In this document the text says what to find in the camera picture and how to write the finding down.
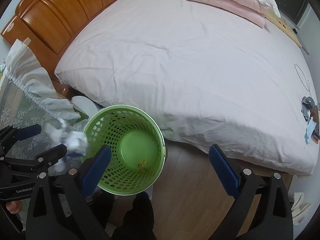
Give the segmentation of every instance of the wooden floor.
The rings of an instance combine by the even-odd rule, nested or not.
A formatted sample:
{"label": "wooden floor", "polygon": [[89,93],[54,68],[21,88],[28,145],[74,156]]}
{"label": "wooden floor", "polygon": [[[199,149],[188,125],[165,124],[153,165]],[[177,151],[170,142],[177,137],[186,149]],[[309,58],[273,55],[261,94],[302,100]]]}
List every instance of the wooden floor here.
{"label": "wooden floor", "polygon": [[[158,240],[207,240],[223,220],[234,199],[227,196],[208,155],[187,144],[166,141],[168,158],[153,186],[154,233]],[[274,171],[239,161],[259,175]],[[292,176],[281,173],[288,188]],[[109,222],[121,226],[134,196],[115,200]],[[256,196],[240,230],[245,233],[253,219],[260,196]]]}

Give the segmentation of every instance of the green trash can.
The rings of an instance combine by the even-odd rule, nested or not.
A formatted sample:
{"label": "green trash can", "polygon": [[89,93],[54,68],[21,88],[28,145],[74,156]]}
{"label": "green trash can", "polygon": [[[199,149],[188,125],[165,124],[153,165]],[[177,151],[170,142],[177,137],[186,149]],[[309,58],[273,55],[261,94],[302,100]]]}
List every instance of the green trash can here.
{"label": "green trash can", "polygon": [[153,119],[133,106],[102,109],[84,128],[88,138],[86,158],[102,145],[111,147],[112,159],[98,186],[116,195],[134,195],[159,177],[165,160],[164,138]]}

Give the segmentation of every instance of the white bedsheet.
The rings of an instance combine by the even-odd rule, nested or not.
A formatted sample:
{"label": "white bedsheet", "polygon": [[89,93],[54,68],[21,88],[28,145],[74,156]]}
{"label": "white bedsheet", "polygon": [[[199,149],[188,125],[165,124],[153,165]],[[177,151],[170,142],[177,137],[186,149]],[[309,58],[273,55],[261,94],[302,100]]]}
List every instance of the white bedsheet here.
{"label": "white bedsheet", "polygon": [[55,73],[92,100],[146,111],[163,135],[291,174],[312,174],[318,145],[306,146],[301,99],[315,90],[298,46],[187,0],[119,0],[73,41]]}

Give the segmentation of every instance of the person's leg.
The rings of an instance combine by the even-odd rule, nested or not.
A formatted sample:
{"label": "person's leg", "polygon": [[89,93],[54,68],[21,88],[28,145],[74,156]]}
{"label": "person's leg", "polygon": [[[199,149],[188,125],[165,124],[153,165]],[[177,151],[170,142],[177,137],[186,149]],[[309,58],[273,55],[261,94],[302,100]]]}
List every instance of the person's leg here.
{"label": "person's leg", "polygon": [[132,210],[125,214],[122,227],[115,229],[112,239],[156,240],[152,231],[154,222],[152,204],[148,194],[141,192],[133,201]]}
{"label": "person's leg", "polygon": [[[94,198],[91,203],[88,203],[92,213],[103,228],[106,228],[108,223],[114,200],[113,194],[102,191],[98,197]],[[67,217],[67,222],[73,230],[78,230],[73,215]]]}

